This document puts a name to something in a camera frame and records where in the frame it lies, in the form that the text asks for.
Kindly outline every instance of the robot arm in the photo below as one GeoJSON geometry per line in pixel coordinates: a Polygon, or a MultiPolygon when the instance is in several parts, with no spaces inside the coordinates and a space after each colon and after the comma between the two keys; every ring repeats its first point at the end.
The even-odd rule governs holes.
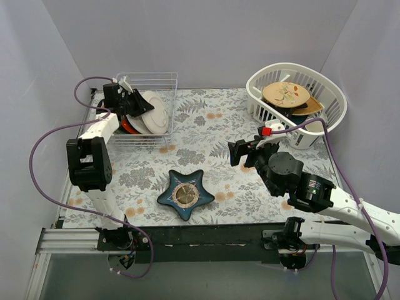
{"type": "MultiPolygon", "coordinates": [[[[272,196],[289,194],[288,204],[308,213],[331,216],[350,225],[327,224],[290,217],[283,232],[270,242],[279,248],[299,248],[302,244],[335,244],[375,253],[379,246],[367,219],[353,197],[320,176],[303,172],[303,163],[287,152],[278,152],[279,141],[286,134],[268,136],[283,128],[279,120],[265,123],[253,141],[229,142],[231,165],[247,155],[245,167],[255,167],[272,196]]],[[[400,264],[400,217],[372,204],[362,203],[386,244],[389,262],[400,264]]]]}
{"type": "MultiPolygon", "coordinates": [[[[119,127],[118,117],[116,114],[110,114],[103,119],[105,115],[106,113],[97,115],[96,118],[102,121],[92,124],[77,139],[68,140],[69,178],[73,185],[79,186],[81,191],[86,193],[96,211],[124,221],[125,215],[118,208],[108,186],[113,178],[113,169],[106,144],[119,127]]],[[[103,218],[102,223],[105,229],[117,229],[122,226],[106,218],[103,218]]]]}

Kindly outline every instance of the floral tablecloth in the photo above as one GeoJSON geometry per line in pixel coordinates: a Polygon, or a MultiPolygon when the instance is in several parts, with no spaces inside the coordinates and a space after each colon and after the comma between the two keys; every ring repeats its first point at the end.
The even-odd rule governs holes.
{"type": "MultiPolygon", "coordinates": [[[[103,98],[97,93],[94,102],[103,98]]],[[[174,134],[169,147],[135,148],[131,152],[109,150],[113,179],[111,189],[129,222],[137,226],[183,224],[237,224],[283,222],[290,216],[320,220],[315,214],[294,210],[287,197],[272,197],[254,168],[229,164],[228,141],[250,140],[260,126],[248,114],[245,89],[178,90],[174,134]],[[215,200],[197,207],[189,221],[181,220],[172,207],[156,202],[168,186],[168,170],[189,174],[204,170],[203,184],[215,200]]],[[[304,171],[337,184],[323,140],[312,148],[297,150],[281,142],[280,151],[290,152],[304,163],[304,171]]],[[[93,209],[86,195],[72,187],[69,204],[93,209]]],[[[64,228],[100,226],[99,217],[67,210],[64,228]]]]}

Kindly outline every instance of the red plate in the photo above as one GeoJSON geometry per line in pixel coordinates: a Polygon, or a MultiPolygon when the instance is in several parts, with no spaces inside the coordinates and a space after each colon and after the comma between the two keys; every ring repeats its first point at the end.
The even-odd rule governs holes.
{"type": "Polygon", "coordinates": [[[126,119],[126,117],[124,117],[124,119],[121,121],[121,125],[123,126],[123,128],[131,133],[131,134],[140,134],[140,132],[137,132],[132,126],[131,123],[128,122],[128,120],[126,119]]]}

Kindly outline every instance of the white wall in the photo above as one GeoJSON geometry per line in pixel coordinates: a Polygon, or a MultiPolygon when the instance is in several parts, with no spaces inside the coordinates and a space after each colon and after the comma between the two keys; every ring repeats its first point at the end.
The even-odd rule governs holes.
{"type": "Polygon", "coordinates": [[[84,76],[177,71],[243,87],[268,64],[320,70],[356,0],[43,0],[84,76]]]}
{"type": "MultiPolygon", "coordinates": [[[[40,0],[0,0],[0,62],[0,299],[14,300],[24,298],[41,228],[56,218],[29,177],[31,147],[49,129],[82,120],[84,109],[73,99],[82,76],[40,0]]],[[[87,86],[80,95],[89,99],[87,86]]],[[[76,133],[57,133],[37,152],[37,178],[52,197],[76,133]]]]}
{"type": "MultiPolygon", "coordinates": [[[[322,73],[344,91],[335,154],[360,197],[400,213],[400,1],[359,0],[322,73]]],[[[389,292],[400,295],[400,266],[389,292]]]]}

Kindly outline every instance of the star-shaped dish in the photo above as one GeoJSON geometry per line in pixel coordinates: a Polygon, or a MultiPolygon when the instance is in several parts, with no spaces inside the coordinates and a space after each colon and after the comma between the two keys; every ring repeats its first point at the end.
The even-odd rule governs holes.
{"type": "Polygon", "coordinates": [[[188,175],[169,170],[168,174],[169,187],[157,198],[157,202],[172,206],[182,220],[189,220],[194,208],[214,201],[215,197],[203,187],[203,170],[188,175]]]}

